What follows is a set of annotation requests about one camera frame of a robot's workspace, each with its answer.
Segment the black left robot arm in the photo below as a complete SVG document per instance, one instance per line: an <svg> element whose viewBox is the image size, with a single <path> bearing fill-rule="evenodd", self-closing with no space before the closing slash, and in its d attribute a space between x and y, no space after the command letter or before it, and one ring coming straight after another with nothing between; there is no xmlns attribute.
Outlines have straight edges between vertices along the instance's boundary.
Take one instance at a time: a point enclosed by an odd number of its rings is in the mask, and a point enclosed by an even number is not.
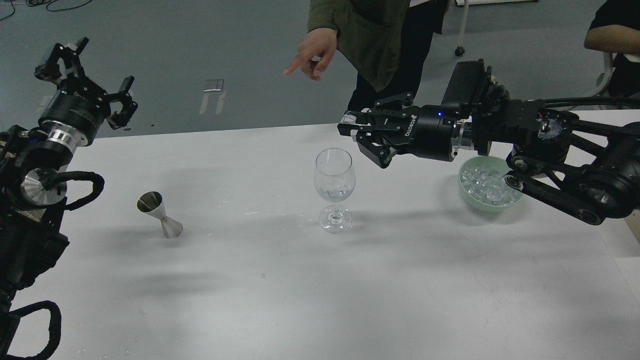
<svg viewBox="0 0 640 360"><path fill-rule="evenodd" d="M41 310L50 314L48 341L34 360L48 360L61 341L62 315L56 303L37 301L11 309L18 291L32 286L52 269L69 245L60 232L66 211L96 200L104 178L91 171L67 171L77 148L93 144L99 128L107 123L126 127L138 104L126 77L119 91L108 93L85 73L80 54L89 43L80 39L74 47L53 45L34 70L35 78L55 84L56 92L45 106L38 125L25 129L13 125L1 132L0 199L0 304L1 358L9 354L21 319Z"/></svg>

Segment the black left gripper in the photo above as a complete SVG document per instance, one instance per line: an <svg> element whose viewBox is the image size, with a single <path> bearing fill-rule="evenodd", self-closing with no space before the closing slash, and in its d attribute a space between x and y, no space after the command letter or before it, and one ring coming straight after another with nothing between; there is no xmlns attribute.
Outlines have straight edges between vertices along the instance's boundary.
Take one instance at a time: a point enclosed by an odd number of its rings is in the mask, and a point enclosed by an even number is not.
<svg viewBox="0 0 640 360"><path fill-rule="evenodd" d="M89 41L81 38L74 48L55 43L34 69L36 79L54 84L57 90L39 117L38 125L46 130L55 126L75 130L80 134L80 147L93 144L105 120L112 130L122 129L138 109L138 103L130 94L135 76L127 76L119 91L105 93L102 102L82 97L90 94L89 78L80 62L80 54ZM110 104L114 103L119 103L121 109L111 112Z"/></svg>

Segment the standing person's right hand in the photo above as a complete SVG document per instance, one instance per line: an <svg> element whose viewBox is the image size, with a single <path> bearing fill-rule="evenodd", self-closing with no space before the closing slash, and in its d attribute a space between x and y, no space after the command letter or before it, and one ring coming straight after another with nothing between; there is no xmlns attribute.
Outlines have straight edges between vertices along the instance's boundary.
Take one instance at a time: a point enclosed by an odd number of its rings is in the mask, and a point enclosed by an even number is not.
<svg viewBox="0 0 640 360"><path fill-rule="evenodd" d="M321 27L311 30L297 46L297 54L283 74L289 76L299 70L308 79L319 82L337 50L338 32L335 29Z"/></svg>

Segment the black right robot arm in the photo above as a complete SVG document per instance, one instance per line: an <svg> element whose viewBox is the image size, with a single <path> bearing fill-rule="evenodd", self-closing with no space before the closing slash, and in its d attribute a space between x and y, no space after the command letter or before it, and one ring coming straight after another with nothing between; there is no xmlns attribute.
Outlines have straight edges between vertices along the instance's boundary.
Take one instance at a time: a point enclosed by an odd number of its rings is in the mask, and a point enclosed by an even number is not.
<svg viewBox="0 0 640 360"><path fill-rule="evenodd" d="M636 98L583 96L518 100L482 59L455 65L440 105L413 105L411 92L348 111L337 128L382 169L395 155L452 162L458 150L512 145L505 182L515 191L590 225L639 209L639 123L581 120L566 107L639 107Z"/></svg>

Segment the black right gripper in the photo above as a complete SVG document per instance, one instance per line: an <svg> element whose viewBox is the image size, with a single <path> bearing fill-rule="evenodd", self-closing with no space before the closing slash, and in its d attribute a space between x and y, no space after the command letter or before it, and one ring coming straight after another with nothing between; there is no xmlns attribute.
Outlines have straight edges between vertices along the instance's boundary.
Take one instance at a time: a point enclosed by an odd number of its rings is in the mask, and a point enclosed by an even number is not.
<svg viewBox="0 0 640 360"><path fill-rule="evenodd" d="M414 94L402 92L375 102L375 107L346 111L337 125L341 136L352 137L359 151L380 169L393 157L410 154L419 158L452 162L461 150L473 150L471 118L437 105L413 105ZM356 121L359 131L349 131L345 121ZM401 131L395 148L375 131Z"/></svg>

